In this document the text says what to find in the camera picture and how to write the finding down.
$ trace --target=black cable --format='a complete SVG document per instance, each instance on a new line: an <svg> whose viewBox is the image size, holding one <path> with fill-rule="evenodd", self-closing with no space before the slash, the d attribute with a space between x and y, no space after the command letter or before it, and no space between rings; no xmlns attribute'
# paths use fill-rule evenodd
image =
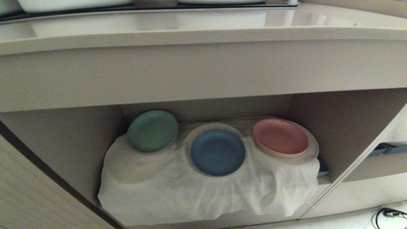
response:
<svg viewBox="0 0 407 229"><path fill-rule="evenodd" d="M380 229L379 224L377 223L377 219L379 218L379 215L382 212L383 212L383 215L385 215L385 216L407 215L407 213L405 213L405 212L395 210L395 209L392 209L392 208L384 207L384 208L380 209L376 214L376 226L377 226L377 229Z"/></svg>

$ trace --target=white towel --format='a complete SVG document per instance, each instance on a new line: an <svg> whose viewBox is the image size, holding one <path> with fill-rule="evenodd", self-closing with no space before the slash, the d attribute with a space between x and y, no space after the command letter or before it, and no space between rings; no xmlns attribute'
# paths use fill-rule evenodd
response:
<svg viewBox="0 0 407 229"><path fill-rule="evenodd" d="M317 189L318 144L301 127L309 138L304 154L268 155L252 138L259 119L180 125L176 142L156 154L139 154L126 135L118 137L105 157L98 195L102 207L126 226L211 220L243 209L292 215ZM243 165L225 177L205 176L189 159L194 139L211 129L239 135L246 148Z"/></svg>

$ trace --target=pink plate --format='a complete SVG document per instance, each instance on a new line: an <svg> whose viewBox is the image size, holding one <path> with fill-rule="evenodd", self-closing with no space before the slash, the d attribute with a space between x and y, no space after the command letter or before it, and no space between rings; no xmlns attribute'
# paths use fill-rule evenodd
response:
<svg viewBox="0 0 407 229"><path fill-rule="evenodd" d="M308 137L294 124L280 119L263 119L253 127L253 138L268 153L296 157L308 148Z"/></svg>

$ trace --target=white bowl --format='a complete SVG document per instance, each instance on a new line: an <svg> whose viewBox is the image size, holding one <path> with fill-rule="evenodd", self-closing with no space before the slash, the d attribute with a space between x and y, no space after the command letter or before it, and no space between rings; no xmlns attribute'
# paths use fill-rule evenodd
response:
<svg viewBox="0 0 407 229"><path fill-rule="evenodd" d="M17 13L22 10L17 0L0 0L0 15Z"/></svg>
<svg viewBox="0 0 407 229"><path fill-rule="evenodd" d="M131 4L134 0L18 0L27 13L110 7Z"/></svg>

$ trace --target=dark blue dish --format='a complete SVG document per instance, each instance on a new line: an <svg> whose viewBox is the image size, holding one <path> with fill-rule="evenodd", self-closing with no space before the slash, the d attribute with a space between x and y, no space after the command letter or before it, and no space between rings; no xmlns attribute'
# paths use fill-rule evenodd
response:
<svg viewBox="0 0 407 229"><path fill-rule="evenodd" d="M317 178L321 178L326 176L329 173L330 169L328 164L325 162L324 159L322 159L322 157L318 156L317 159L319 161L319 172Z"/></svg>
<svg viewBox="0 0 407 229"><path fill-rule="evenodd" d="M406 153L407 152L407 145L405 146L395 146L391 144L386 144L386 151L383 152L384 154L395 154L395 153Z"/></svg>
<svg viewBox="0 0 407 229"><path fill-rule="evenodd" d="M246 149L236 134L209 130L199 135L191 147L193 164L208 176L226 176L243 164Z"/></svg>
<svg viewBox="0 0 407 229"><path fill-rule="evenodd" d="M380 143L376 146L376 148L368 155L368 156L378 156L382 154L387 149L386 145Z"/></svg>

